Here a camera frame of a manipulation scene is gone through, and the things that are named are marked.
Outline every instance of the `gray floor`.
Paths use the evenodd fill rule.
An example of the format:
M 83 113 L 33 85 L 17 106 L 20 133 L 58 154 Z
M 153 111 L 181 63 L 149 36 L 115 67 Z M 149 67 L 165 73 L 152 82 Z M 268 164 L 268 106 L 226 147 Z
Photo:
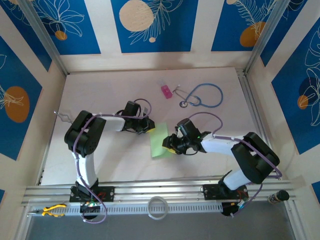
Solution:
M 32 217 L 27 240 L 291 240 L 282 203 L 253 202 L 232 218 L 220 213 L 169 214 L 161 221 L 147 215 L 110 215 L 102 224 L 80 216 Z

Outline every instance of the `blue stethoscope tubing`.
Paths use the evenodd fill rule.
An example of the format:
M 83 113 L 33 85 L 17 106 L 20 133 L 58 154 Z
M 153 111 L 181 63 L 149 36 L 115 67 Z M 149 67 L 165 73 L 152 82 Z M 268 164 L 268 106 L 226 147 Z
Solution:
M 219 102 L 218 104 L 216 104 L 216 105 L 206 105 L 206 104 L 203 104 L 203 103 L 202 103 L 201 98 L 198 97 L 198 96 L 194 96 L 194 97 L 196 97 L 196 98 L 199 100 L 198 103 L 193 103 L 193 102 L 191 102 L 191 101 L 188 101 L 188 98 L 190 98 L 190 96 L 191 96 L 199 87 L 201 87 L 201 86 L 213 86 L 213 87 L 217 88 L 217 89 L 219 90 L 220 94 L 221 94 L 221 100 L 220 100 L 220 102 Z M 187 102 L 187 103 L 189 103 L 191 106 L 194 106 L 194 107 L 203 106 L 203 107 L 206 107 L 206 108 L 213 109 L 213 108 L 216 108 L 216 107 L 220 106 L 221 103 L 223 102 L 223 100 L 224 100 L 224 93 L 222 92 L 222 90 L 221 90 L 221 88 L 220 88 L 219 86 L 217 86 L 217 85 L 215 85 L 215 84 L 213 84 L 213 83 L 201 83 L 201 84 L 199 84 L 198 86 L 196 86 L 196 87 L 188 94 L 188 96 L 184 99 L 184 101 L 181 101 L 181 103 Z

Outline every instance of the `robotic arm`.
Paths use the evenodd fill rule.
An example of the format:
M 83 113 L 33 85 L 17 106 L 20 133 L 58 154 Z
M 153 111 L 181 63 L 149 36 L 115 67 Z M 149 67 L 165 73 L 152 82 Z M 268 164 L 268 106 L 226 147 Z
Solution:
M 180 121 L 175 131 L 162 143 L 164 148 L 174 154 L 222 153 L 235 157 L 238 162 L 238 170 L 228 172 L 216 186 L 212 184 L 206 189 L 207 192 L 211 191 L 211 200 L 234 199 L 237 192 L 246 190 L 246 184 L 261 184 L 272 172 L 274 168 L 267 161 L 274 166 L 280 163 L 278 156 L 253 132 L 238 138 L 218 136 L 209 131 L 201 133 L 189 118 Z M 194 153 L 188 154 L 188 149 L 193 149 Z M 226 215 L 237 212 L 239 207 L 241 205 L 235 206 Z
M 102 133 L 105 131 L 128 131 L 142 134 L 154 129 L 155 123 L 148 116 L 142 119 L 128 118 L 137 114 L 140 115 L 141 111 L 141 106 L 138 103 L 128 101 L 125 108 L 117 112 L 117 115 L 121 114 L 123 117 L 96 117 L 80 136 L 75 149 L 79 154 L 79 171 L 82 179 L 95 194 L 98 195 L 101 192 L 101 188 L 98 187 L 99 181 L 95 172 L 94 151 L 98 146 Z M 88 111 L 81 111 L 64 136 L 64 142 L 68 144 L 68 149 L 72 151 L 73 155 L 75 155 L 73 153 L 74 143 L 82 128 L 92 116 L 93 114 Z M 90 192 L 79 179 L 77 179 L 75 187 L 71 188 L 71 191 L 74 196 L 78 196 L 79 202 L 91 199 Z
M 129 131 L 142 134 L 154 129 L 155 123 L 148 116 L 139 119 L 129 118 L 136 116 L 138 111 L 140 115 L 141 106 L 136 102 L 128 101 L 125 109 L 117 112 L 118 115 L 123 115 L 122 117 L 96 117 L 88 125 L 87 122 L 93 115 L 87 111 L 81 111 L 65 134 L 64 141 L 73 153 L 76 139 L 84 126 L 87 125 L 87 129 L 79 137 L 75 148 L 76 153 L 79 154 L 78 169 L 89 189 L 103 202 L 113 201 L 113 194 L 110 193 L 113 193 L 114 187 L 98 186 L 94 151 L 104 131 Z M 240 139 L 218 136 L 209 131 L 201 133 L 189 118 L 180 121 L 175 130 L 176 133 L 166 137 L 162 143 L 162 146 L 170 152 L 178 155 L 194 155 L 197 152 L 222 153 L 234 156 L 238 162 L 240 169 L 228 172 L 218 184 L 203 186 L 205 200 L 235 200 L 236 204 L 233 204 L 233 207 L 228 207 L 227 211 L 223 211 L 222 214 L 226 216 L 237 212 L 242 207 L 244 198 L 241 198 L 238 193 L 247 192 L 246 184 L 261 184 L 280 163 L 277 155 L 253 132 L 249 132 Z M 193 149 L 194 153 L 187 153 L 189 149 Z M 92 201 L 92 199 L 88 188 L 81 180 L 77 179 L 75 186 L 71 187 L 70 202 L 86 202 Z

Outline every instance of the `stethoscope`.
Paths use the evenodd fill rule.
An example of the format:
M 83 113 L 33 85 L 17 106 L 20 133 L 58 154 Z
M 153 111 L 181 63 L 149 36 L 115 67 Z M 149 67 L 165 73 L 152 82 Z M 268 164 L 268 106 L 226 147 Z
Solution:
M 216 104 L 216 105 L 203 104 L 200 97 L 198 97 L 196 95 L 193 95 L 193 93 L 201 86 L 213 86 L 213 87 L 217 88 L 219 90 L 220 94 L 221 94 L 220 102 L 218 104 Z M 194 106 L 194 107 L 203 106 L 203 107 L 212 109 L 212 108 L 216 108 L 216 107 L 220 106 L 220 104 L 224 100 L 224 94 L 223 94 L 221 88 L 219 86 L 213 84 L 213 83 L 201 83 L 198 86 L 196 86 L 189 94 L 186 91 L 183 91 L 183 90 L 181 90 L 179 88 L 180 88 L 180 84 L 172 92 L 177 94 L 180 98 L 183 99 L 183 101 L 181 101 L 179 103 L 181 108 L 186 108 L 188 106 L 188 104 L 190 104 L 191 106 Z M 181 93 L 188 94 L 188 95 L 186 96 L 186 98 L 184 98 L 177 91 L 180 91 Z M 188 100 L 189 98 L 193 98 L 195 101 L 192 102 L 192 101 Z

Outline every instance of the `white tape roll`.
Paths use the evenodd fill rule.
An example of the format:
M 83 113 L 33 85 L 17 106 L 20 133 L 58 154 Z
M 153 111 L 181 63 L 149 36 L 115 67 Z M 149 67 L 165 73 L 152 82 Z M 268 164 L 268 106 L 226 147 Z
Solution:
M 150 213 L 150 205 L 154 202 L 154 201 L 157 201 L 157 200 L 160 200 L 161 202 L 164 203 L 164 214 L 162 216 L 159 216 L 159 217 L 156 217 L 156 216 L 153 216 L 151 213 Z M 152 218 L 153 220 L 162 220 L 164 219 L 167 214 L 168 214 L 168 211 L 169 211 L 169 206 L 168 206 L 168 203 L 167 201 L 161 197 L 161 196 L 154 196 L 152 197 L 149 201 L 148 201 L 148 204 L 146 206 L 146 209 L 147 209 L 147 212 L 148 212 L 148 216 L 150 218 Z

